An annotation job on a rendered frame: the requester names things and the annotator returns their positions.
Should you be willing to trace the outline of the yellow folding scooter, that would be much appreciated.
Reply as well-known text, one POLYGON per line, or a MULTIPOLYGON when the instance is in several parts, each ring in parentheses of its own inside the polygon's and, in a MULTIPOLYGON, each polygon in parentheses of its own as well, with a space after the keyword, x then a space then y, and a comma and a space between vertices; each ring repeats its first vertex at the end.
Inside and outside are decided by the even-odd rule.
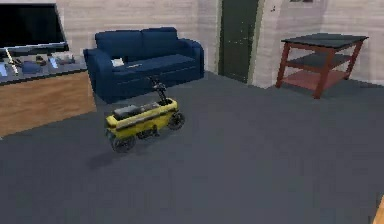
POLYGON ((185 123, 177 101, 165 95, 166 86, 153 77, 149 80, 160 97, 159 101, 118 108, 105 118, 105 135, 117 153, 128 152, 137 139, 158 136, 164 127, 178 130, 185 123))

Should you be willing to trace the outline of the dark blue sofa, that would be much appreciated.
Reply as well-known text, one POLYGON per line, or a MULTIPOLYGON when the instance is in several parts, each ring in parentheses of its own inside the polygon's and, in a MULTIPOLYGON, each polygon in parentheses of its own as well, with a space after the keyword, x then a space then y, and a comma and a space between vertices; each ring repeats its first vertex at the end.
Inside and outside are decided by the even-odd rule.
POLYGON ((151 92, 151 76, 168 87, 204 77, 201 44, 180 38, 174 27, 104 31, 95 41, 84 60, 93 92, 108 104, 151 92), (118 58, 124 65, 113 67, 118 58))

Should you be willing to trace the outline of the dark green room door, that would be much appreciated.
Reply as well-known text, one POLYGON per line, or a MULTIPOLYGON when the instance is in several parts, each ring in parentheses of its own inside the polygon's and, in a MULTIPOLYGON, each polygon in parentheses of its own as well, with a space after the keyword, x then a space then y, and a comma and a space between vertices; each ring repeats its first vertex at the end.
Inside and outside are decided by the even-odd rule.
POLYGON ((259 0, 223 0, 219 74, 246 83, 259 0))

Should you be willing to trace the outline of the red-legged table with dark shelves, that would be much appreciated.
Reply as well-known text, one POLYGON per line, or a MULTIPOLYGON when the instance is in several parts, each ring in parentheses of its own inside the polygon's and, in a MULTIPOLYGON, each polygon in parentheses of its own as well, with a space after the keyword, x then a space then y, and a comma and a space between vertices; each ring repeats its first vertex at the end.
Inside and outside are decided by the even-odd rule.
POLYGON ((323 91, 348 80, 368 36, 315 33, 283 39, 283 52, 275 83, 313 91, 319 99, 323 91))

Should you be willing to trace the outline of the wooden cabinet with dark top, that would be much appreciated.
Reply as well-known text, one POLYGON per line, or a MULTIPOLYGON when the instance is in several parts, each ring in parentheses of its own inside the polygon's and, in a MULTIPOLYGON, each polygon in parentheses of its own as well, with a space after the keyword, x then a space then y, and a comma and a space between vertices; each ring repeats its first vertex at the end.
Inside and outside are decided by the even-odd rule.
POLYGON ((96 110, 86 63, 50 63, 40 73, 0 74, 0 137, 96 110))

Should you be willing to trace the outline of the black television set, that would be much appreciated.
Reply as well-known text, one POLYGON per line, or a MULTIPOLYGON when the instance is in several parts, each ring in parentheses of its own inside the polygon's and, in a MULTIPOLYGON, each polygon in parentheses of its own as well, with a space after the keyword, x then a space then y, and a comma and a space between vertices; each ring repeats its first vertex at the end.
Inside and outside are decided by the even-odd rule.
POLYGON ((69 50, 55 3, 0 3, 0 54, 69 50))

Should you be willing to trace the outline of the white thin stick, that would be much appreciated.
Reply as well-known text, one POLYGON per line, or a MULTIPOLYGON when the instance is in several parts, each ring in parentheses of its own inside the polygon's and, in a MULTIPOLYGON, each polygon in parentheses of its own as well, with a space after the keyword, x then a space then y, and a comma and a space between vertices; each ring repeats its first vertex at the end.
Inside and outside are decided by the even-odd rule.
POLYGON ((15 75, 18 75, 19 72, 18 72, 18 70, 17 70, 17 67, 16 67, 16 65, 15 65, 15 63, 14 63, 14 60, 13 60, 13 58, 12 58, 12 56, 11 56, 11 54, 10 54, 8 48, 5 48, 5 52, 6 52, 6 54, 7 54, 8 59, 9 59, 9 64, 12 66, 12 69, 13 69, 13 71, 14 71, 14 74, 15 74, 15 75))

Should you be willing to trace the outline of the wooden furniture corner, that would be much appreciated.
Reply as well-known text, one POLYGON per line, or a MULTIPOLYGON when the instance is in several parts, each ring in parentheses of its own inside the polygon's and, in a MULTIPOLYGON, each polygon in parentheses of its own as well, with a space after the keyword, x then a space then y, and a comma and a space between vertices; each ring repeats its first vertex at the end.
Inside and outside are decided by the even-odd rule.
POLYGON ((384 195, 382 196, 372 224, 384 224, 384 195))

